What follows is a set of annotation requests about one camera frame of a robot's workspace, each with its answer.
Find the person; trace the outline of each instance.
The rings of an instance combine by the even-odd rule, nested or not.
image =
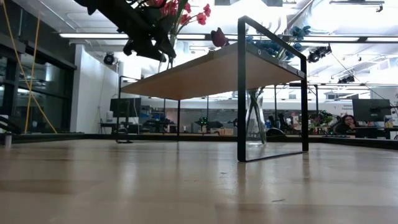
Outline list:
[[[354,131],[356,122],[353,115],[344,115],[340,122],[335,126],[335,133],[345,134],[349,131]]]

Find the wooden tabletop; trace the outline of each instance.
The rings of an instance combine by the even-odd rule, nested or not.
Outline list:
[[[301,80],[305,74],[246,44],[246,89]],[[122,88],[124,93],[185,100],[238,89],[238,44]]]

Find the flower vase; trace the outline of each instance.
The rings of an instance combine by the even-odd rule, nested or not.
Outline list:
[[[176,47],[176,43],[177,43],[177,35],[175,34],[170,34],[170,44],[173,47],[174,51],[175,51],[175,47]],[[166,57],[167,61],[166,62],[159,62],[159,67],[158,67],[158,71],[157,73],[160,73],[164,70],[170,69],[171,68],[171,64],[169,62],[169,59]]]
[[[262,91],[248,90],[246,112],[246,144],[263,146],[266,144],[266,122],[262,112]]]

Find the black metal frame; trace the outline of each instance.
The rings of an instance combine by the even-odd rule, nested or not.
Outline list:
[[[271,157],[289,156],[308,152],[308,123],[302,122],[302,151],[279,154],[271,157],[262,157],[258,159],[246,159],[246,24],[255,28],[258,32],[264,34],[270,40],[279,44],[282,48],[300,58],[300,69],[304,74],[301,81],[301,106],[302,120],[308,119],[308,96],[307,96],[307,58],[292,46],[284,42],[278,36],[267,30],[265,27],[249,18],[243,16],[238,19],[238,161],[252,162],[261,159],[270,159]]]

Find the ceiling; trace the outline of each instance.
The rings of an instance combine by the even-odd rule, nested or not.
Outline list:
[[[86,9],[73,0],[13,0],[24,9],[36,15],[39,11],[42,20],[59,32],[116,32],[116,26],[99,12],[92,16]],[[238,17],[247,14],[261,22],[273,32],[282,33],[287,23],[303,9],[310,0],[295,0],[296,4],[286,4],[282,8],[270,8],[258,5],[258,0],[241,0],[239,6],[214,6],[214,0],[192,0],[193,11],[200,11],[205,4],[211,6],[211,16],[206,25],[196,22],[186,26],[181,33],[208,34],[211,30],[221,27],[226,34],[236,33]],[[311,5],[295,21],[295,25],[310,25],[314,34],[323,35],[397,35],[398,24],[394,19],[398,13],[397,0],[385,0],[384,10],[376,12],[378,7],[336,6],[330,0],[314,0]],[[125,40],[91,40],[84,42],[87,50],[102,57],[105,52],[115,51],[122,60],[139,61],[144,75],[157,72],[158,62],[135,56],[125,57],[121,52]],[[210,41],[177,42],[177,63],[182,63],[205,54],[205,51],[190,50],[190,46],[212,47]],[[362,82],[398,83],[398,78],[387,80],[378,73],[377,66],[390,58],[398,57],[398,44],[331,44],[333,55],[327,55],[318,63],[311,63],[309,80],[311,82],[336,83],[338,77],[351,72],[360,77]],[[292,65],[299,64],[297,59]]]

